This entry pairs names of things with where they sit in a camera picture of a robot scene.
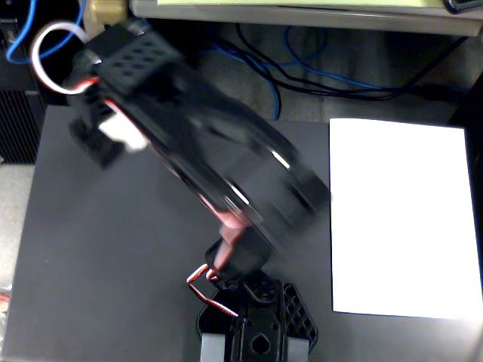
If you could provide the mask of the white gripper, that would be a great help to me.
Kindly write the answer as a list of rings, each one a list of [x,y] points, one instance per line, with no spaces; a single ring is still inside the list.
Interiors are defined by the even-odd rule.
[[[102,121],[99,130],[112,141],[124,145],[128,153],[143,151],[148,146],[148,140],[125,116],[115,113]]]

